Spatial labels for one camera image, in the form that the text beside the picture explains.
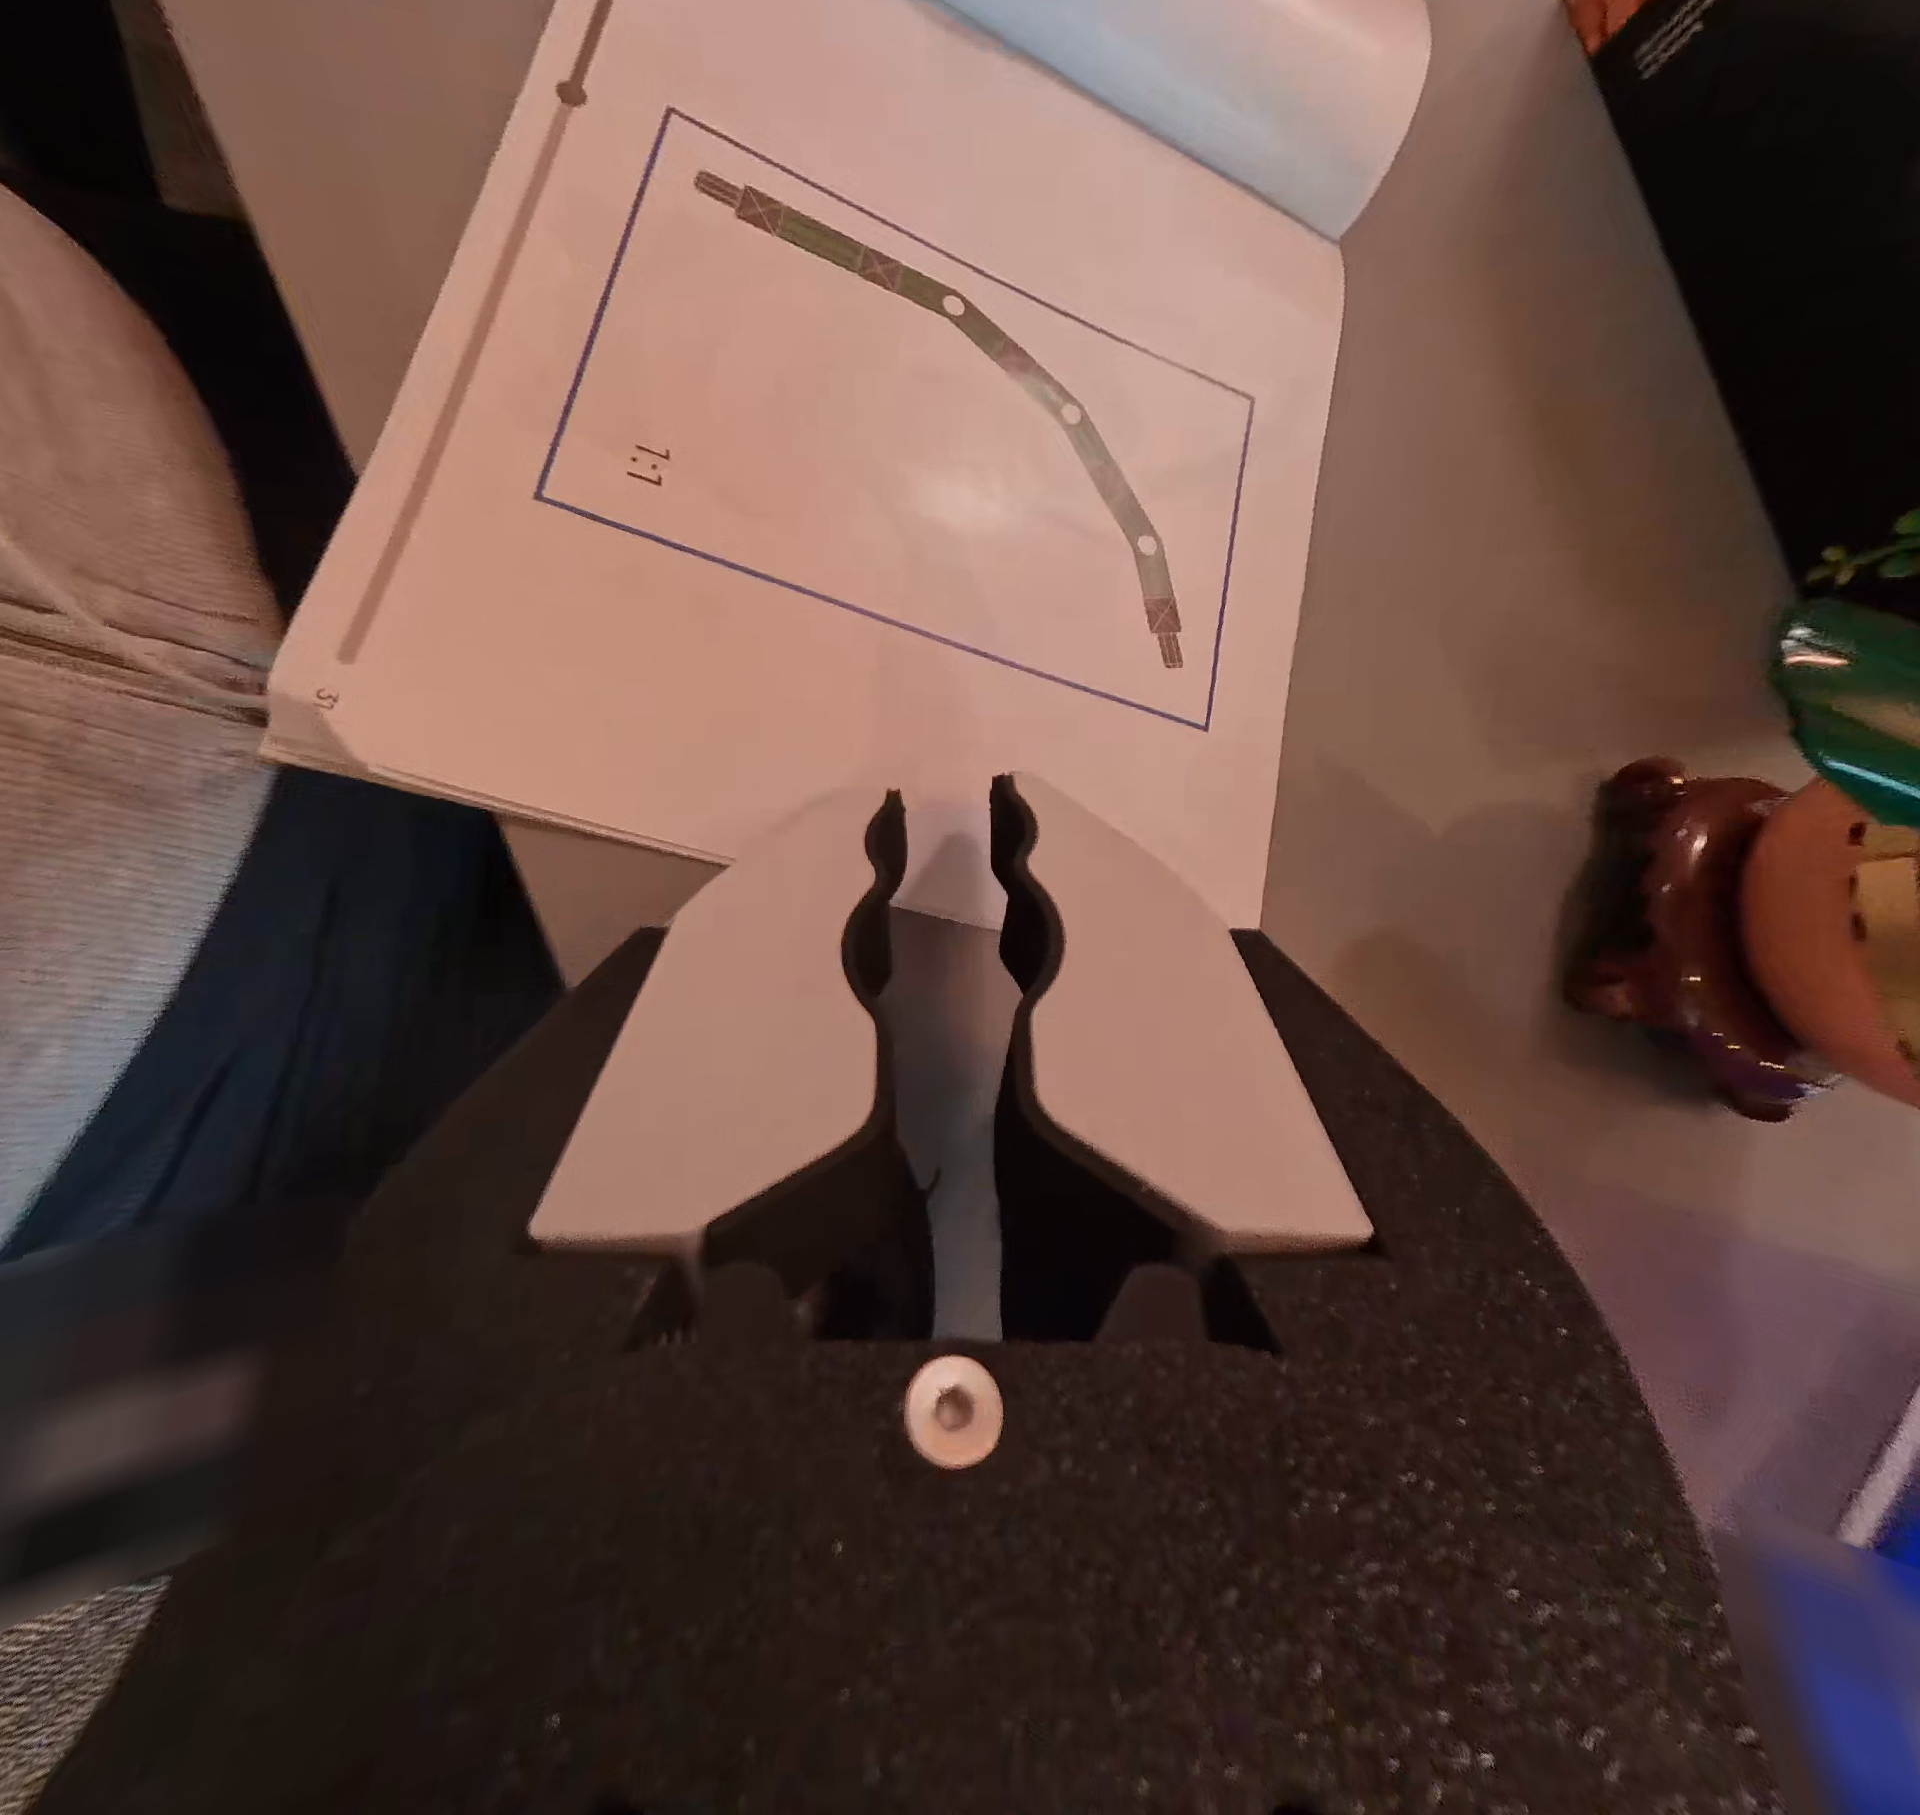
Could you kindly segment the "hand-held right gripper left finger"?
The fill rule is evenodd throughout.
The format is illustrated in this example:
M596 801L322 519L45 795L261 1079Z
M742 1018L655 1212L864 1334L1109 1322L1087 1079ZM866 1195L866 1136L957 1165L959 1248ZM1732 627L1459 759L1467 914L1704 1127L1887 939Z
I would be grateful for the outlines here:
M899 794L838 790L684 904L532 1208L540 1248L697 1253L850 1146L883 1111L903 860Z

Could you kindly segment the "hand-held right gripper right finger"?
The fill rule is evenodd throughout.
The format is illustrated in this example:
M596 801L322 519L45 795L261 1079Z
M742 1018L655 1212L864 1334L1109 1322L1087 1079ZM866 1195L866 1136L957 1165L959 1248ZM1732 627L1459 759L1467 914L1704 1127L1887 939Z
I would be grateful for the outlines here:
M1204 1251L1363 1248L1374 1225L1227 923L1033 773L992 789L1011 1066L1046 1143Z

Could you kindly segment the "toy orchid plant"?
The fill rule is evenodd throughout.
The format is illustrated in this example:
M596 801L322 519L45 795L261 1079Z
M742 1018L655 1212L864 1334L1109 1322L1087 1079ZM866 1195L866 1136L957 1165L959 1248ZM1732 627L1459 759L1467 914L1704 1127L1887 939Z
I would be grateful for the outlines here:
M1764 1125L1857 1084L1918 1107L1918 512L1827 546L1771 639L1810 781L1645 757L1595 790L1561 997Z

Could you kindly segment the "instruction booklet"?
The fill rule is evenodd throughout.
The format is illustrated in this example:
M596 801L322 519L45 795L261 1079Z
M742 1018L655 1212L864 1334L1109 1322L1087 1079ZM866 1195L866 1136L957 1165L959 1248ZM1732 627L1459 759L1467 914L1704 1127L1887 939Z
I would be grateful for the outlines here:
M726 864L1034 773L1261 916L1423 0L555 0L270 754Z

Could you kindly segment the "grey desk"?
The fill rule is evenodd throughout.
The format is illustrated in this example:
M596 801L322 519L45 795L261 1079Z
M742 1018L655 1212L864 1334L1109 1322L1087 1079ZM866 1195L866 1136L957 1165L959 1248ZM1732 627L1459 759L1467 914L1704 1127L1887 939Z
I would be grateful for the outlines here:
M364 465L552 0L157 0ZM1609 773L1804 773L1779 556L1559 0L1427 0L1349 299L1262 927L1528 1195L1709 1524L1861 1539L1916 1416L1916 1114L1786 1125L1570 1013Z

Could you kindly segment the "person's legs in dark jeans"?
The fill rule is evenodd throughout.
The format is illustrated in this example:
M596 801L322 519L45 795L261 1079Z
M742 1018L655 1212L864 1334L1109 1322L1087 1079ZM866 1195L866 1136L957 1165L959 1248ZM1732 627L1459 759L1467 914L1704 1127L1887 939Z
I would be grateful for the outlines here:
M252 1364L561 978L483 809L281 773L132 1063L3 1235L3 1533L94 1391Z

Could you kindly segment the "person's grey sweater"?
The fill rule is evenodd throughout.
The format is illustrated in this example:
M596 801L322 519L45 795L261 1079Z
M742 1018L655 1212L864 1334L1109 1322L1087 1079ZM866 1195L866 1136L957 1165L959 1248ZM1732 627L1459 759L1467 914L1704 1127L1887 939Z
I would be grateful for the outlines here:
M172 1003L270 795L281 637L225 452L127 293L2 207L2 1227Z

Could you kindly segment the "blue plastic bin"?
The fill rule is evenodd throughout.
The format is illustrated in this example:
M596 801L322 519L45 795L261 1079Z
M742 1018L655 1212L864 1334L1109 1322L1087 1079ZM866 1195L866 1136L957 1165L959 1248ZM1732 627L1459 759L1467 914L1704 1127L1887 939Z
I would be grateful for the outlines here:
M1713 1537L1747 1699L1789 1813L1918 1809L1916 1474L1835 1535Z

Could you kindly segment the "black orchid set box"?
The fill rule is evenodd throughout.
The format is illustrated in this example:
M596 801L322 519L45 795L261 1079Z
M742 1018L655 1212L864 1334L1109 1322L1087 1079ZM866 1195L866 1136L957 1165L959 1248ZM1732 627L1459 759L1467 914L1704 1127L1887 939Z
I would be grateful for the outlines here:
M1916 617L1918 0L1561 0L1806 596Z

